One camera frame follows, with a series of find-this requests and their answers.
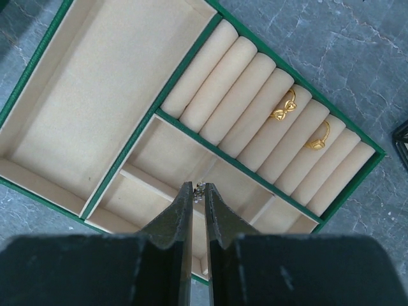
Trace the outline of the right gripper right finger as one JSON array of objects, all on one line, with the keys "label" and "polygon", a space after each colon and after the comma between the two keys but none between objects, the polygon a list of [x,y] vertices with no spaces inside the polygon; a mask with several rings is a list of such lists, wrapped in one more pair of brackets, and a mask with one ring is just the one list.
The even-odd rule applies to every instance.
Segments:
[{"label": "right gripper right finger", "polygon": [[387,252],[363,235],[262,234],[205,187],[212,305],[406,305]]}]

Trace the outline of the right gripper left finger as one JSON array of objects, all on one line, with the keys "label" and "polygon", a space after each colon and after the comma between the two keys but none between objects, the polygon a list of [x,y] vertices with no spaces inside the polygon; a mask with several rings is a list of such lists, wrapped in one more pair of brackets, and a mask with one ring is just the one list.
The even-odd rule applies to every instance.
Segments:
[{"label": "right gripper left finger", "polygon": [[2,305],[189,305],[193,186],[133,234],[19,235],[1,246]]}]

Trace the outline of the small beige crumb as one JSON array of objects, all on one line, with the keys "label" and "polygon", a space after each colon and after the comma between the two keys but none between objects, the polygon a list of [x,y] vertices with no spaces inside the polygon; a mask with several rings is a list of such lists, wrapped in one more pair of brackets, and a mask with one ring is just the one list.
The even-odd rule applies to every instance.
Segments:
[{"label": "small beige crumb", "polygon": [[198,182],[196,184],[196,187],[194,188],[194,192],[193,192],[194,202],[195,203],[199,203],[204,199],[204,197],[205,197],[205,186],[206,186],[205,182]]}]

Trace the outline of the green jewelry tray insert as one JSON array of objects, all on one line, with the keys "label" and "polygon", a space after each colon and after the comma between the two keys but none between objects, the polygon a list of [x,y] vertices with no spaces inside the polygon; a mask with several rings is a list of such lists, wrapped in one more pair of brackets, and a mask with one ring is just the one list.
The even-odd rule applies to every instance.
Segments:
[{"label": "green jewelry tray insert", "polygon": [[63,1],[1,111],[1,183],[105,233],[187,181],[310,233],[384,155],[217,1]]}]

